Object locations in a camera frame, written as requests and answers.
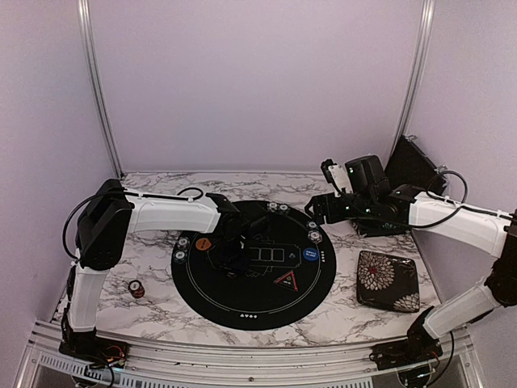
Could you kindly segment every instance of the marble table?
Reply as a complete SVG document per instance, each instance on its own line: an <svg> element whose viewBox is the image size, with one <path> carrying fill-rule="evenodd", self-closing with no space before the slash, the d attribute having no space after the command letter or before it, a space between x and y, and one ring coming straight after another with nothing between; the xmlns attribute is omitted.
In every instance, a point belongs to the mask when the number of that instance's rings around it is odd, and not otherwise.
<svg viewBox="0 0 517 388"><path fill-rule="evenodd" d="M175 194L196 186L230 200L272 200L303 209L311 196L329 192L322 175L252 173L136 173L124 186L146 192ZM302 320L267 331L221 327L194 312L179 296L170 274L176 232L128 235L120 263L103 286L97 313L101 331L186 344L239 347L302 347L350 344L404 335L417 314L399 314L360 305L355 298L357 259L362 250L380 251L416 262L421 311L439 303L435 287L410 234L361 238L349 222L323 226L336 251L338 271L325 301ZM145 296L134 299L128 282L138 279ZM61 320L61 301L54 320Z"/></svg>

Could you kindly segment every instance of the metal frame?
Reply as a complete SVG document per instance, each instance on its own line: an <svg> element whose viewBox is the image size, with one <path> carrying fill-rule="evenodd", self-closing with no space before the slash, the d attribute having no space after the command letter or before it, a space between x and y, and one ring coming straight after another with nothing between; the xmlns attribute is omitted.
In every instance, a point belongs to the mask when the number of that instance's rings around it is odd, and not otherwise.
<svg viewBox="0 0 517 388"><path fill-rule="evenodd" d="M422 81L422 74L427 58L427 50L429 49L429 39L431 38L431 26L433 16L435 14L435 0L424 0L422 8L422 19L420 20L420 29L418 30L417 49L414 53L413 68L411 69L410 83L407 87L406 98L402 106L401 117L398 121L395 140L389 155L393 154L395 146L400 136L406 134L411 112L413 111L414 101L416 98L418 87Z"/></svg>
<svg viewBox="0 0 517 388"><path fill-rule="evenodd" d="M90 74L91 86L94 92L97 113L99 114L101 128L103 130L104 141L106 142L108 156L111 161L111 167L116 176L122 178L124 173L120 164L120 158L116 150L115 139L111 130L111 124L107 115L106 103L103 96L103 88L99 77L99 67L97 65L97 57L95 55L94 34L90 21L90 3L88 0L78 0L79 25L81 26L81 35L83 40L83 48L86 54L86 63Z"/></svg>
<svg viewBox="0 0 517 388"><path fill-rule="evenodd" d="M126 366L123 369L114 369L116 386L119 387L152 387L156 383L156 386L162 384L161 387L185 388L368 388L368 382L376 375L393 374L408 369L376 370L368 355L371 346L382 341L303 348L243 348L178 344L106 332L99 334L126 341L131 345ZM456 330L455 334L455 355L460 358L469 388L482 388L479 362L469 333L462 328ZM60 354L57 351L60 342L59 325L36 322L23 355L15 388L32 387L39 366L84 378L87 363ZM444 338L442 346L444 362L450 356L450 339ZM425 364L411 365L409 369ZM90 379L109 382L109 377L107 372L96 371Z"/></svg>

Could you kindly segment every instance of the white wall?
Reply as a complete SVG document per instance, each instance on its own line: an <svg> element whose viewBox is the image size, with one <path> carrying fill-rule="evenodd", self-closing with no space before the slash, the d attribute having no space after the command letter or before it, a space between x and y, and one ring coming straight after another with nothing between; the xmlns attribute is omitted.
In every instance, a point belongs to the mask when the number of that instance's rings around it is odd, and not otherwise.
<svg viewBox="0 0 517 388"><path fill-rule="evenodd" d="M387 158L422 1L91 1L126 171Z"/></svg>
<svg viewBox="0 0 517 388"><path fill-rule="evenodd" d="M94 108L77 2L0 2L0 382L12 386L37 318L69 271L68 212L111 167Z"/></svg>
<svg viewBox="0 0 517 388"><path fill-rule="evenodd" d="M409 131L435 163L464 175L469 203L511 212L517 208L516 47L517 2L437 2ZM461 184L452 184L459 197ZM493 259L480 251L426 232L418 242L446 297L490 274ZM488 387L516 385L516 329L517 308L471 326Z"/></svg>

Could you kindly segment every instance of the red triangle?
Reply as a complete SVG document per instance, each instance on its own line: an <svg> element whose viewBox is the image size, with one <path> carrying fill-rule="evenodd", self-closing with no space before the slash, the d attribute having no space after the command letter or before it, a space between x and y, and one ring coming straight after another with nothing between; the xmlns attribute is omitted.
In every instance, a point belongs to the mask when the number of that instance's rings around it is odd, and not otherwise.
<svg viewBox="0 0 517 388"><path fill-rule="evenodd" d="M296 285L296 278L294 276L294 271L289 271L285 275L282 275L277 280L275 280L275 284L281 285L282 287L286 287L293 291L298 291L298 286Z"/></svg>

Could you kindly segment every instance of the floral patterned plate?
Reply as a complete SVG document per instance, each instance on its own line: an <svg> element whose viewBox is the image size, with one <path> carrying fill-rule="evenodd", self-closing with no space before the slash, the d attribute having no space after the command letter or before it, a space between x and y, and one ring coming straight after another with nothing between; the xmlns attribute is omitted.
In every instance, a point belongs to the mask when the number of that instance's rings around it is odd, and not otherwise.
<svg viewBox="0 0 517 388"><path fill-rule="evenodd" d="M377 309L417 313L420 293L414 261L361 251L357 266L357 301Z"/></svg>

